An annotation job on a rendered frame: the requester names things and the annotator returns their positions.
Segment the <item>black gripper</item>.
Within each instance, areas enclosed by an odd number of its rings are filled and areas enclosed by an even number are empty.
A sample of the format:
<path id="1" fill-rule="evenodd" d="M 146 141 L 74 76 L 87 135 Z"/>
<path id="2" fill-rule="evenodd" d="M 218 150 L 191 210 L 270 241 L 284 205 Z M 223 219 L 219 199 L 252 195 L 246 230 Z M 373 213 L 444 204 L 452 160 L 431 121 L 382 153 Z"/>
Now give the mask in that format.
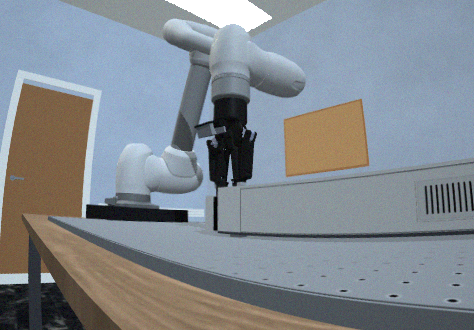
<path id="1" fill-rule="evenodd" d="M 246 185 L 246 180 L 252 178 L 254 142 L 257 136 L 256 132 L 247 130 L 245 126 L 247 102 L 241 98 L 217 99 L 214 102 L 214 120 L 218 119 L 227 121 L 226 132 L 217 134 L 212 140 L 206 142 L 209 152 L 210 181 L 215 182 L 216 196 L 218 196 L 219 187 L 228 187 L 230 154 L 233 172 L 232 186 Z"/>

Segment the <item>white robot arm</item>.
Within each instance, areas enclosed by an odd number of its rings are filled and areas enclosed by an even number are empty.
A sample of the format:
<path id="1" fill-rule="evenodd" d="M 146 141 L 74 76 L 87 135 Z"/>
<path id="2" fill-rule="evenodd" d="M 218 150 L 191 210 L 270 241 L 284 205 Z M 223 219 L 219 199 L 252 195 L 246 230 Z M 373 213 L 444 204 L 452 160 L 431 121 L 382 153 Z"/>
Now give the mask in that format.
<path id="1" fill-rule="evenodd" d="M 172 142 L 161 158 L 145 144 L 128 144 L 117 163 L 115 197 L 104 201 L 108 206 L 159 209 L 150 203 L 151 192 L 184 194 L 199 188 L 203 171 L 193 150 L 196 133 L 200 139 L 227 130 L 225 119 L 198 125 L 211 76 L 213 104 L 225 97 L 249 104 L 250 87 L 282 98 L 295 97 L 305 87 L 305 74 L 297 64 L 260 49 L 241 25 L 228 24 L 217 30 L 171 19 L 162 35 L 169 44 L 188 51 L 191 63 Z"/>

